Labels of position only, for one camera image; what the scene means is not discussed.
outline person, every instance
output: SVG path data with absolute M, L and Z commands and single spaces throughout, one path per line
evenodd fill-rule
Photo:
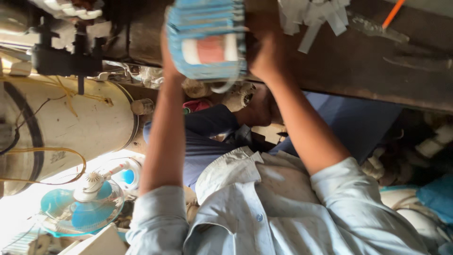
M 126 234 L 127 253 L 426 254 L 414 227 L 382 204 L 377 182 L 361 172 L 343 145 L 354 134 L 358 144 L 376 140 L 370 132 L 361 134 L 370 124 L 348 123 L 360 114 L 332 118 L 331 128 L 340 123 L 342 132 L 352 130 L 340 141 L 324 121 L 329 122 L 329 114 L 319 116 L 285 67 L 280 27 L 264 16 L 253 17 L 247 26 L 260 44 L 250 72 L 269 90 L 259 88 L 250 105 L 235 113 L 222 105 L 191 113 L 185 125 L 185 77 L 161 36 L 165 82 L 153 122 L 144 129 L 149 144 Z M 270 124 L 269 91 L 287 127 L 287 142 L 254 153 L 210 139 L 243 124 Z M 334 112 L 341 112 L 344 102 L 335 103 Z M 353 105 L 346 108 L 356 109 Z M 386 107 L 398 113 L 386 105 L 377 111 Z M 351 143 L 356 157 L 366 157 L 360 151 L 369 147 Z M 190 225 L 183 184 L 196 192 L 200 204 Z

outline blue shirt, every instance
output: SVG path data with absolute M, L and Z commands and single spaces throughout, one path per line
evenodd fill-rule
M 427 254 L 351 157 L 309 177 L 284 152 L 238 148 L 209 165 L 196 190 L 190 226 L 181 187 L 140 197 L 128 254 Z

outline hand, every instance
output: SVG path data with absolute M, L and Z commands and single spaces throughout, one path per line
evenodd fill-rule
M 246 26 L 258 39 L 258 43 L 247 49 L 250 72 L 264 82 L 287 72 L 283 31 L 278 17 L 248 14 Z
M 163 69 L 164 69 L 164 77 L 165 79 L 174 79 L 177 83 L 183 83 L 186 77 L 180 73 L 176 67 L 174 66 L 173 60 L 171 58 L 171 54 L 168 48 L 168 41 L 167 41 L 167 31 L 165 27 L 166 22 L 162 27 L 162 31 L 160 33 L 160 51 L 162 52 L 162 62 L 163 62 Z

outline shirt button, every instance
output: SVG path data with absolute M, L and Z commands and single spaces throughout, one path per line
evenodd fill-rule
M 263 215 L 262 214 L 256 215 L 256 220 L 257 221 L 262 221 L 263 220 Z

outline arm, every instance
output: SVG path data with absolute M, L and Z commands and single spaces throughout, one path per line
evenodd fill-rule
M 260 42 L 250 71 L 271 90 L 294 148 L 310 175 L 341 162 L 350 154 L 302 94 L 285 66 L 280 26 L 269 17 L 248 24 Z
M 365 175 L 300 92 L 285 66 L 280 27 L 257 18 L 250 29 L 261 43 L 251 72 L 272 91 L 294 148 L 311 175 L 312 188 L 346 240 L 366 251 L 425 254 L 413 226 L 381 202 L 377 182 Z
M 182 188 L 185 134 L 181 83 L 185 77 L 173 65 L 164 32 L 161 47 L 164 84 L 140 176 L 140 197 L 126 234 L 130 255 L 181 254 L 188 232 Z
M 311 184 L 346 240 L 358 238 L 380 254 L 427 254 L 415 228 L 382 204 L 376 180 L 353 158 L 311 176 Z
M 160 88 L 148 149 L 140 177 L 140 194 L 165 185 L 183 186 L 185 154 L 183 90 L 185 77 L 175 68 L 167 47 L 165 32 L 161 35 L 164 84 Z

